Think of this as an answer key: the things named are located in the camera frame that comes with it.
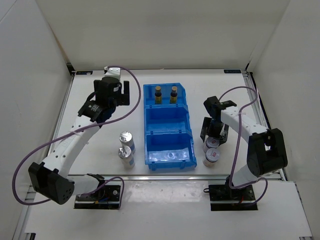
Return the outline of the brown bottle yellow label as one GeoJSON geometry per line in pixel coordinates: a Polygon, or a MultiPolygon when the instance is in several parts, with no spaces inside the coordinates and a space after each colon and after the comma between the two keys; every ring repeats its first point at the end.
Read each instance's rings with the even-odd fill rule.
{"type": "Polygon", "coordinates": [[[177,96],[178,96],[178,88],[176,86],[173,86],[171,88],[171,92],[170,92],[169,103],[170,104],[176,104],[177,103],[177,96]]]}
{"type": "Polygon", "coordinates": [[[156,105],[162,104],[162,89],[159,85],[155,87],[154,102],[156,105]]]}

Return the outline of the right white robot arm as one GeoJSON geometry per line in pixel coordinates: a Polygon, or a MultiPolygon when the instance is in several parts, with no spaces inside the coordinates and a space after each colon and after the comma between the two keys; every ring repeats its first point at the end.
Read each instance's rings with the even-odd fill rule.
{"type": "Polygon", "coordinates": [[[269,129],[256,123],[243,114],[231,100],[220,102],[216,96],[212,96],[207,98],[203,105],[209,114],[202,123],[200,138],[203,141],[212,137],[222,143],[224,127],[228,126],[238,133],[237,143],[240,140],[247,143],[246,164],[238,171],[235,171],[236,164],[232,164],[228,185],[224,188],[227,198],[238,199],[244,187],[256,183],[265,174],[288,165],[281,130],[269,129]]]}

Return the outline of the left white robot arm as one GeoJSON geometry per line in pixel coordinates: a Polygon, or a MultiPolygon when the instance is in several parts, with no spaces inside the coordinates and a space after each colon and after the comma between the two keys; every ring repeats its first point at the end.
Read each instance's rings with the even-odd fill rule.
{"type": "Polygon", "coordinates": [[[34,162],[28,168],[34,190],[59,205],[74,195],[88,194],[93,200],[100,200],[105,194],[101,176],[88,173],[75,179],[68,175],[82,149],[116,107],[130,104],[130,83],[105,76],[94,80],[93,86],[94,91],[78,111],[67,137],[41,163],[34,162]]]}

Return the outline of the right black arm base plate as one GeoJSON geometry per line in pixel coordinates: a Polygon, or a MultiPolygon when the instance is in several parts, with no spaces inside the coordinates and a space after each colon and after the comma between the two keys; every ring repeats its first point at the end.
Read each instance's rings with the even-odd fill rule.
{"type": "Polygon", "coordinates": [[[212,212],[258,210],[252,185],[233,190],[226,184],[211,184],[203,192],[209,194],[212,212]]]}

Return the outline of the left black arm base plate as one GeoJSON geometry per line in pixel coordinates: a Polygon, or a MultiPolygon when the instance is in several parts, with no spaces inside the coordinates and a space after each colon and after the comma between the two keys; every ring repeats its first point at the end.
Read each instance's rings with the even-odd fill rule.
{"type": "Polygon", "coordinates": [[[121,181],[113,180],[107,183],[98,193],[77,195],[73,208],[79,210],[118,210],[121,192],[121,181]]]}

